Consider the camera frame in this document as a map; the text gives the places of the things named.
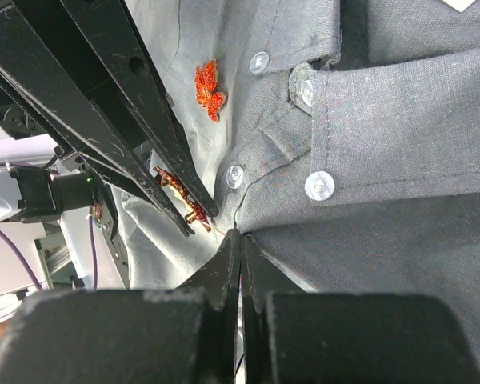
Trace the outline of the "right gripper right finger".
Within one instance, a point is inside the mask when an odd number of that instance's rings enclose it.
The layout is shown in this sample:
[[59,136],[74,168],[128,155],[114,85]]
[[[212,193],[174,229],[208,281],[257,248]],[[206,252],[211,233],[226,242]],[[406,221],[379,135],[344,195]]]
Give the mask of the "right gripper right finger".
[[462,327],[416,294],[307,293],[242,238],[249,383],[480,383]]

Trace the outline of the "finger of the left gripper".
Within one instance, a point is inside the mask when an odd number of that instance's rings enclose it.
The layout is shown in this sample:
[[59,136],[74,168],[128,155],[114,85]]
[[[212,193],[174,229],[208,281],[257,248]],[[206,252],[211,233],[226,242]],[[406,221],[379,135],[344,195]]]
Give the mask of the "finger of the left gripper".
[[197,175],[165,87],[124,1],[63,1],[66,12],[87,40],[132,109],[146,137],[164,162],[210,217],[218,208]]
[[0,88],[102,179],[191,235],[135,152],[151,143],[131,106],[62,2],[0,1]]

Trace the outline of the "grey button shirt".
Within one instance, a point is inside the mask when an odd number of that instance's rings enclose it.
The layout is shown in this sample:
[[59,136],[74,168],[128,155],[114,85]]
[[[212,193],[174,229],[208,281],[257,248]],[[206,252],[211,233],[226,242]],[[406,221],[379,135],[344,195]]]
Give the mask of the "grey button shirt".
[[214,225],[308,290],[440,298],[480,366],[480,1],[127,5]]

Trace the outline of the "orange flower brooch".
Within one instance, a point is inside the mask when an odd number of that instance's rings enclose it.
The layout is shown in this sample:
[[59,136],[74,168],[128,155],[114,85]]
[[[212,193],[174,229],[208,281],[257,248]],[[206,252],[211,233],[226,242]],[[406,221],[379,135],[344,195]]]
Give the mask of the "orange flower brooch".
[[195,70],[196,99],[212,122],[219,123],[220,111],[226,104],[226,95],[218,89],[218,64],[212,59]]
[[157,183],[160,186],[169,187],[173,191],[174,196],[179,199],[189,211],[189,213],[184,216],[188,224],[200,222],[208,233],[214,231],[222,235],[226,234],[209,222],[207,213],[192,199],[187,188],[184,187],[182,182],[174,174],[159,166],[155,166],[154,170],[158,173],[155,177]]

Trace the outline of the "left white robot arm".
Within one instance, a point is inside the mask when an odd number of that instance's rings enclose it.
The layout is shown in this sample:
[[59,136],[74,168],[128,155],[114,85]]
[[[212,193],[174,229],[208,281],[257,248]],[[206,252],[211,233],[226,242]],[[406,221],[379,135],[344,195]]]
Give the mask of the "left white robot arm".
[[109,183],[184,236],[217,216],[139,24],[124,1],[0,1],[0,95],[74,156],[82,175],[15,167],[18,211],[38,222],[110,206]]

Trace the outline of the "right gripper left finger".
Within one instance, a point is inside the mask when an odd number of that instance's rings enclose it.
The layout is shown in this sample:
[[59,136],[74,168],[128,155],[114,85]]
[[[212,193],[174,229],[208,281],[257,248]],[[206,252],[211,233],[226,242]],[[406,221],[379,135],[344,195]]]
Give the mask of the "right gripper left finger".
[[52,290],[19,307],[0,383],[232,383],[240,235],[174,290]]

